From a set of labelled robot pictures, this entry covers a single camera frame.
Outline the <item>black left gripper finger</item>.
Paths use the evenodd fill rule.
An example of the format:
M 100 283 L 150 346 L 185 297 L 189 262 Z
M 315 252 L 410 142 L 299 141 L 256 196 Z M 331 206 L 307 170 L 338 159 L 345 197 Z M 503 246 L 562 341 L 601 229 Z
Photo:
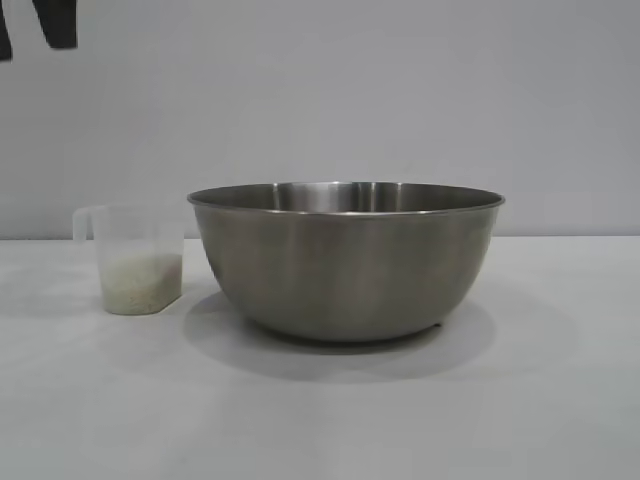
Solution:
M 77 48 L 76 0 L 37 0 L 37 15 L 50 48 Z
M 3 3 L 0 2 L 0 61 L 11 60 L 11 40 L 6 26 Z

